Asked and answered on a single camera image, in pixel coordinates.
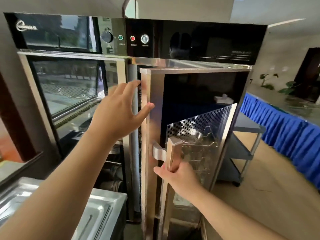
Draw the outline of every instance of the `silver button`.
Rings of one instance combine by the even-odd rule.
[[[149,36],[146,35],[146,34],[142,35],[142,36],[141,36],[141,42],[142,42],[143,44],[148,43],[148,42],[149,42]]]

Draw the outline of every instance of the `blue table skirt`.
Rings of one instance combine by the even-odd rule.
[[[246,94],[242,113],[266,127],[262,140],[289,157],[300,173],[320,189],[320,128],[299,117],[283,113]]]

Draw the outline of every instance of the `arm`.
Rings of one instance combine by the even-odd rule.
[[[139,84],[122,83],[102,100],[82,139],[0,228],[0,239],[72,238],[111,148],[137,129],[154,107],[148,104],[132,114],[132,97]]]
[[[164,167],[155,167],[154,172],[167,180],[181,197],[198,208],[224,240],[285,240],[281,235],[205,190],[189,163],[182,162],[175,173]]]

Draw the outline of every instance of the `person's right arm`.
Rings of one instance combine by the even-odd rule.
[[[182,162],[175,173],[159,167],[154,172],[193,204],[224,240],[286,239],[205,190],[189,163]]]

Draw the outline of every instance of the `black control panel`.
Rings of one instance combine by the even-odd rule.
[[[254,65],[267,26],[6,13],[17,48]]]

